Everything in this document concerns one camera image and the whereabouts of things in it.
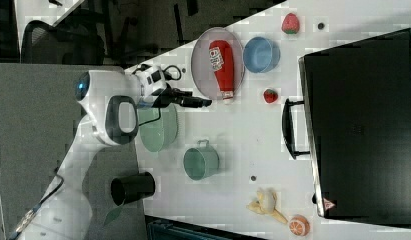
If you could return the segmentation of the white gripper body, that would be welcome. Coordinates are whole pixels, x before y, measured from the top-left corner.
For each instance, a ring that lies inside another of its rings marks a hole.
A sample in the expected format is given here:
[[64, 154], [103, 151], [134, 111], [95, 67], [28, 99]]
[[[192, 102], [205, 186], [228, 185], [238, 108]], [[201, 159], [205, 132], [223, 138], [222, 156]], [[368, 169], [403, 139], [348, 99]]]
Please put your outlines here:
[[135, 76], [140, 83], [139, 108], [166, 108], [171, 103], [171, 86], [159, 66], [142, 64]]

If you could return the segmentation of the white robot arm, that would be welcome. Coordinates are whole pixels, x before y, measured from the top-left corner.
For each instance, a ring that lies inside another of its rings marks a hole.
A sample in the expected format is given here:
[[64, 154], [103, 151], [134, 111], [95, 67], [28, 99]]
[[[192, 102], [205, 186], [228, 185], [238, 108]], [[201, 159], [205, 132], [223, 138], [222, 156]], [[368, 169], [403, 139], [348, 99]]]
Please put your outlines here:
[[93, 216], [82, 192], [87, 171], [99, 151], [133, 141], [139, 128], [137, 110], [212, 104], [190, 91], [171, 87], [159, 66], [132, 73], [89, 70], [76, 82], [75, 98], [86, 115], [41, 200], [7, 240], [83, 240]]

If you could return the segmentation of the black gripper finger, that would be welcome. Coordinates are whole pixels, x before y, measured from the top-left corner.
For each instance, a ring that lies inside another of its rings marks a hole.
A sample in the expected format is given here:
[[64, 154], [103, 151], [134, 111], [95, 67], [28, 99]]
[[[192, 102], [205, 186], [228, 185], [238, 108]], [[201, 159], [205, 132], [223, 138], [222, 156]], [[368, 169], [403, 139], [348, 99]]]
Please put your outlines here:
[[203, 108], [210, 106], [212, 101], [199, 97], [178, 97], [175, 100], [175, 103], [187, 108]]
[[172, 88], [172, 95], [175, 97], [192, 97], [193, 93], [191, 91], [183, 91], [178, 88]]

